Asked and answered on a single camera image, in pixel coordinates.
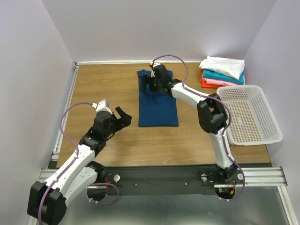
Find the dark blue t shirt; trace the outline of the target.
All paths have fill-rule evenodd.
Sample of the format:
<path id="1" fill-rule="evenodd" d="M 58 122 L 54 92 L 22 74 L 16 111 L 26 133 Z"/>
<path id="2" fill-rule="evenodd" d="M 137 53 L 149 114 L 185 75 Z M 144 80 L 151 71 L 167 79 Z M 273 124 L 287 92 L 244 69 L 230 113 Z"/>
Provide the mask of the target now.
<path id="1" fill-rule="evenodd" d="M 137 71 L 138 75 L 138 104 L 139 104 L 139 127 L 177 127 L 179 125 L 176 99 L 162 92 L 152 93 L 149 86 L 142 93 L 142 78 L 150 75 L 147 70 Z"/>

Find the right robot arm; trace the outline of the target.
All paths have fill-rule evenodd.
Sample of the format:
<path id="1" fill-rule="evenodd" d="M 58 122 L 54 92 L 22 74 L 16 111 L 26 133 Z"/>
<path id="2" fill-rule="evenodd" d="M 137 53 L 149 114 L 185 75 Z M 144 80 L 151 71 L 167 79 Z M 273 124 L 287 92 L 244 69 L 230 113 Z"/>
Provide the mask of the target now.
<path id="1" fill-rule="evenodd" d="M 229 108 L 220 100 L 218 94 L 204 94 L 188 87 L 184 81 L 173 79 L 163 64 L 151 62 L 151 73 L 142 77 L 141 91 L 146 92 L 146 85 L 151 92 L 161 92 L 172 98 L 182 100 L 197 109 L 200 127 L 212 142 L 216 158 L 216 179 L 225 184 L 239 171 L 241 181 L 245 184 L 242 168 L 234 160 L 226 130 L 232 121 Z"/>

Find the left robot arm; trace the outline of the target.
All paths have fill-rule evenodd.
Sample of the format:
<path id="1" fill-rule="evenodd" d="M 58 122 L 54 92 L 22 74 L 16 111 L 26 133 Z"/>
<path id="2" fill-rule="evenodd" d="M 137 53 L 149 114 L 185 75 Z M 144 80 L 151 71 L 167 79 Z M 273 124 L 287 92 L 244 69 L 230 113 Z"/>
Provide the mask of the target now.
<path id="1" fill-rule="evenodd" d="M 27 213 L 39 224 L 59 224 L 68 205 L 90 185 L 103 187 L 106 193 L 109 187 L 118 189 L 107 181 L 104 166 L 93 161 L 116 132 L 131 124 L 132 116 L 120 107 L 115 110 L 119 118 L 106 106 L 97 109 L 93 126 L 80 139 L 69 159 L 45 181 L 36 181 L 31 186 Z"/>

